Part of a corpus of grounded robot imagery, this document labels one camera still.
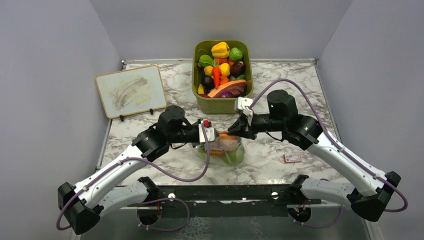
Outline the peach toy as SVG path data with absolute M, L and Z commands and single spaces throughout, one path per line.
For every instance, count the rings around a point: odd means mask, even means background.
M 218 133 L 218 145 L 221 150 L 232 151 L 238 148 L 240 138 L 238 136 L 228 135 L 228 132 Z

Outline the clear zip bag orange zipper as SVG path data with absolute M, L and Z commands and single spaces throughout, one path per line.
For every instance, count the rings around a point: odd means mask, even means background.
M 217 133 L 215 141 L 209 143 L 210 162 L 214 164 L 223 163 L 228 166 L 240 165 L 245 158 L 245 148 L 242 138 L 229 135 L 228 131 Z

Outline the orange spiky pineapple toy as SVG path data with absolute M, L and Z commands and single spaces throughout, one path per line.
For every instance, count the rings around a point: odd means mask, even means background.
M 209 147 L 210 157 L 222 158 L 226 155 L 226 152 L 222 149 L 215 149 L 213 145 Z M 207 159 L 207 149 L 205 144 L 201 144 L 197 148 L 197 154 L 200 158 Z

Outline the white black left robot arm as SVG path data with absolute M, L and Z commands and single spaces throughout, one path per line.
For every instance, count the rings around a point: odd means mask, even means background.
M 182 178 L 169 173 L 154 163 L 166 154 L 172 144 L 205 145 L 215 141 L 217 131 L 211 122 L 198 119 L 190 123 L 185 111 L 171 105 L 159 115 L 157 122 L 140 132 L 126 149 L 106 167 L 75 184 L 64 182 L 57 189 L 60 213 L 56 220 L 56 229 L 72 229 L 77 235 L 92 229 L 102 217 L 135 203 L 152 205 L 160 201 L 157 198 L 156 185 L 149 177 L 126 187 L 119 184 L 136 171 L 152 166 L 168 177 L 181 182 L 195 182 L 201 179 L 208 169 L 194 178 Z

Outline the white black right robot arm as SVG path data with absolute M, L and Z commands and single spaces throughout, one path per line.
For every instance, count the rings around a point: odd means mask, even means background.
M 325 161 L 342 174 L 347 183 L 336 183 L 299 175 L 289 186 L 289 199 L 296 203 L 324 200 L 349 206 L 359 217 L 377 222 L 385 212 L 401 177 L 369 165 L 313 117 L 298 112 L 296 100 L 285 90 L 274 90 L 266 97 L 266 114 L 251 109 L 253 100 L 238 97 L 234 110 L 237 121 L 228 128 L 231 136 L 254 140 L 258 133 L 281 132 L 282 140 Z

